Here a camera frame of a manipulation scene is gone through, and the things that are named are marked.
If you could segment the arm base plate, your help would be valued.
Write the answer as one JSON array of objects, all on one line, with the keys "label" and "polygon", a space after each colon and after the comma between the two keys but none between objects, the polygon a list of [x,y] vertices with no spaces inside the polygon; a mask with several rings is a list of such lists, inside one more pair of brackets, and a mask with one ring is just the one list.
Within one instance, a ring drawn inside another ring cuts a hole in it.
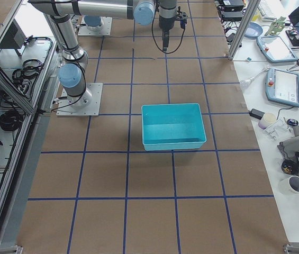
[{"label": "arm base plate", "polygon": [[84,17],[82,18],[81,24],[78,26],[78,36],[79,37],[103,37],[110,36],[111,34],[111,26],[112,26],[112,18],[101,16],[104,25],[100,27],[90,27],[85,24]]},{"label": "arm base plate", "polygon": [[59,102],[60,109],[57,110],[56,115],[58,117],[99,116],[102,89],[102,83],[87,83],[86,91],[78,102],[71,105],[78,98],[70,96]]}]

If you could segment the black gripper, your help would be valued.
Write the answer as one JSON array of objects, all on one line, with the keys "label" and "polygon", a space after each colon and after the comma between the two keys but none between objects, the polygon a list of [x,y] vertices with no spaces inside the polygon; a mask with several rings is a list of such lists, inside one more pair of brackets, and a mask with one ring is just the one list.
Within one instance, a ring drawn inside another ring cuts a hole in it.
[{"label": "black gripper", "polygon": [[162,30],[162,51],[166,52],[169,47],[169,31],[174,27],[174,23],[176,21],[176,15],[172,17],[163,17],[161,14],[159,15],[159,27]]}]

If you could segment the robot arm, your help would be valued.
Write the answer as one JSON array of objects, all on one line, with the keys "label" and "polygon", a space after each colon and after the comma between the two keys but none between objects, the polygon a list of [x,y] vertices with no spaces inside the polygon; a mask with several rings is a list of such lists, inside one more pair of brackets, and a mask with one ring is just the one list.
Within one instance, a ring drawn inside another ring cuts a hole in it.
[{"label": "robot arm", "polygon": [[93,28],[100,27],[100,26],[104,25],[104,21],[103,21],[101,16],[85,15],[84,16],[84,21],[85,21],[85,24],[87,26],[90,26],[90,27],[93,27]]},{"label": "robot arm", "polygon": [[154,22],[159,14],[159,27],[162,30],[162,47],[169,47],[169,32],[178,20],[176,1],[30,1],[47,19],[53,35],[62,49],[65,64],[60,67],[58,78],[67,93],[67,105],[62,106],[66,115],[84,115],[87,110],[99,110],[101,95],[92,91],[86,83],[88,54],[79,45],[71,15],[91,16],[99,26],[103,17],[134,20],[140,25]]}]

